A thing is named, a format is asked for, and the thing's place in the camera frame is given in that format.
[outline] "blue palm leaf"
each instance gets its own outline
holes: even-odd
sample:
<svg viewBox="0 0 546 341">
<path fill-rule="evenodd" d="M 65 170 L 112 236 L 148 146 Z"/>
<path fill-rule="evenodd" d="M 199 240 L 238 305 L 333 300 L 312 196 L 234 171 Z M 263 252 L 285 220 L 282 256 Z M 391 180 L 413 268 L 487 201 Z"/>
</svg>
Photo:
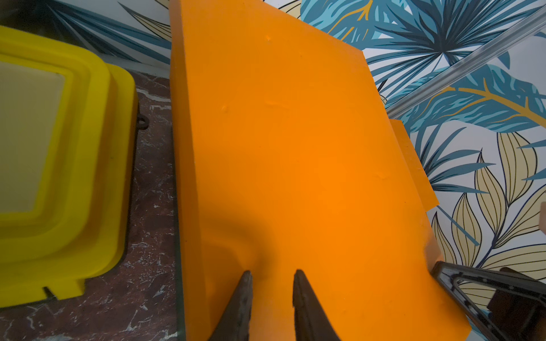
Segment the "blue palm leaf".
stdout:
<svg viewBox="0 0 546 341">
<path fill-rule="evenodd" d="M 437 192 L 458 192 L 458 193 L 487 193 L 479 189 L 470 188 L 460 185 L 452 185 L 448 183 L 434 183 L 432 189 Z"/>
<path fill-rule="evenodd" d="M 521 146 L 518 148 L 537 148 L 537 147 L 546 147 L 546 140 L 537 141 L 537 142 L 530 143 L 528 145 Z"/>
<path fill-rule="evenodd" d="M 506 51 L 505 53 L 501 54 L 498 57 L 498 60 L 501 61 L 504 66 L 509 69 L 510 68 L 510 53 Z"/>
<path fill-rule="evenodd" d="M 450 168 L 448 170 L 441 172 L 440 174 L 430 179 L 430 183 L 434 184 L 436 182 L 440 182 L 442 180 L 449 179 L 457 175 L 472 173 L 474 171 L 477 171 L 478 169 L 481 169 L 483 167 L 487 167 L 490 165 L 494 165 L 494 164 L 480 162 L 480 163 L 470 163 L 470 164 L 455 166 L 453 168 Z"/>
<path fill-rule="evenodd" d="M 453 139 L 461 131 L 464 130 L 464 128 L 459 128 L 456 131 L 452 132 L 447 138 L 445 138 L 442 141 L 442 143 L 434 151 L 432 151 L 432 146 L 435 144 L 435 140 L 438 138 L 440 128 L 441 128 L 441 125 L 440 124 L 437 125 L 426 141 L 424 141 L 425 129 L 420 129 L 417 132 L 417 138 L 415 141 L 415 149 L 417 152 L 417 156 L 423 166 L 423 169 L 427 177 L 429 178 L 430 184 L 432 185 L 432 189 L 437 192 L 485 193 L 483 191 L 466 187 L 466 186 L 446 184 L 446 183 L 440 183 L 440 182 L 458 175 L 464 175 L 464 174 L 474 172 L 478 169 L 487 167 L 491 164 L 486 164 L 486 163 L 459 164 L 457 166 L 448 168 L 438 173 L 436 176 L 432 176 L 432 173 L 435 170 L 437 170 L 440 166 L 442 166 L 443 164 L 449 161 L 458 160 L 466 156 L 479 153 L 478 150 L 460 149 L 460 150 L 448 153 L 447 155 L 443 157 L 441 156 L 447 149 L 448 145 L 453 141 Z"/>
<path fill-rule="evenodd" d="M 458 120 L 511 133 L 544 125 L 543 97 L 533 84 L 487 64 L 414 106 L 401 120 L 408 131 Z"/>
<path fill-rule="evenodd" d="M 367 4 L 363 19 L 359 10 Z M 303 0 L 301 18 L 364 50 L 376 84 L 386 81 L 380 93 L 389 106 L 542 4 L 541 0 Z M 358 36 L 345 40 L 351 29 Z"/>
<path fill-rule="evenodd" d="M 472 237 L 455 219 L 453 219 L 452 216 L 450 216 L 440 205 L 437 206 L 438 209 L 449 219 L 451 220 L 452 224 L 457 226 L 457 228 L 470 240 L 474 245 L 478 246 L 479 243 Z"/>
<path fill-rule="evenodd" d="M 0 25 L 132 61 L 137 60 L 131 50 L 165 64 L 170 62 L 167 56 L 140 43 L 170 49 L 169 41 L 108 17 L 56 0 L 22 0 L 19 6 L 12 15 L 3 16 Z"/>
<path fill-rule="evenodd" d="M 536 172 L 535 175 L 530 176 L 524 180 L 538 180 L 538 179 L 546 179 L 546 169 Z"/>
</svg>

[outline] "orange plastic tab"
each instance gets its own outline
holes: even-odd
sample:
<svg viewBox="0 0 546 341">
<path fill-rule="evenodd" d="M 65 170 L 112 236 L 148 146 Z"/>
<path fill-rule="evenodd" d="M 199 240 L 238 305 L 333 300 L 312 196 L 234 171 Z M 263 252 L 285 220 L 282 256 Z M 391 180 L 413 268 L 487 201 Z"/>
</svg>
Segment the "orange plastic tab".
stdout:
<svg viewBox="0 0 546 341">
<path fill-rule="evenodd" d="M 362 52 L 260 0 L 170 13 L 186 339 L 251 270 L 250 339 L 294 340 L 299 268 L 343 341 L 464 340 Z"/>
<path fill-rule="evenodd" d="M 390 124 L 393 126 L 394 134 L 396 135 L 396 139 L 398 140 L 402 154 L 406 159 L 406 164 L 408 165 L 413 182 L 415 183 L 419 196 L 421 197 L 423 207 L 425 208 L 425 211 L 431 210 L 438 206 L 438 198 L 436 197 L 436 194 L 434 194 L 429 178 L 426 176 L 421 161 L 419 161 L 419 157 L 413 148 L 413 144 L 411 143 L 410 137 L 406 132 L 406 128 L 404 128 L 402 121 L 398 119 L 391 119 Z"/>
</svg>

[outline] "brown marble surface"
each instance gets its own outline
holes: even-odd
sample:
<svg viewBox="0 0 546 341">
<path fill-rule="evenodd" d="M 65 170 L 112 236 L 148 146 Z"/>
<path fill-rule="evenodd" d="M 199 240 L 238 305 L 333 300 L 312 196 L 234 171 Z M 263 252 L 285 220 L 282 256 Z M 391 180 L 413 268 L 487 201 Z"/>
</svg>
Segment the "brown marble surface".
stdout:
<svg viewBox="0 0 546 341">
<path fill-rule="evenodd" d="M 0 311 L 1 341 L 175 341 L 173 141 L 169 80 L 133 73 L 140 112 L 127 254 L 85 294 Z"/>
</svg>

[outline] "yellow lid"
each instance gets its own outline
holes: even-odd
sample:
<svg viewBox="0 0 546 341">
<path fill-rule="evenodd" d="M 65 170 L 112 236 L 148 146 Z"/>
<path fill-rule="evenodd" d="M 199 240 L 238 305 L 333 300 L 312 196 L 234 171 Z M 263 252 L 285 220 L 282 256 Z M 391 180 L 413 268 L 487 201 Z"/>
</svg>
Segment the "yellow lid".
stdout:
<svg viewBox="0 0 546 341">
<path fill-rule="evenodd" d="M 137 104 L 125 70 L 0 26 L 0 307 L 81 295 L 119 261 Z"/>
<path fill-rule="evenodd" d="M 111 75 L 96 55 L 0 27 L 0 264 L 50 254 L 91 209 Z"/>
</svg>

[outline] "tropical leaf wallpaper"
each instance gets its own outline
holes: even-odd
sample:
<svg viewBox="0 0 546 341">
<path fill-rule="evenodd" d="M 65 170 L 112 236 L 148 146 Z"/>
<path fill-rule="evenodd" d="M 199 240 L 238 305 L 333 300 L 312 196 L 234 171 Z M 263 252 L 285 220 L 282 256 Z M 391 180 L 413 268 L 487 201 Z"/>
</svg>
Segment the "tropical leaf wallpaper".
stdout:
<svg viewBox="0 0 546 341">
<path fill-rule="evenodd" d="M 546 31 L 401 117 L 440 204 L 429 212 L 445 260 L 509 267 L 546 283 Z M 494 290 L 463 292 L 485 312 Z"/>
<path fill-rule="evenodd" d="M 301 0 L 267 2 L 300 17 Z M 6 0 L 0 25 L 133 62 L 170 64 L 169 0 Z"/>
<path fill-rule="evenodd" d="M 303 0 L 300 11 L 303 21 L 363 51 L 390 106 L 545 3 Z"/>
<path fill-rule="evenodd" d="M 361 49 L 383 102 L 390 106 L 534 13 L 546 0 L 265 2 Z M 168 8 L 169 0 L 7 0 L 2 3 L 0 25 L 167 68 Z M 499 60 L 510 63 L 507 54 Z"/>
</svg>

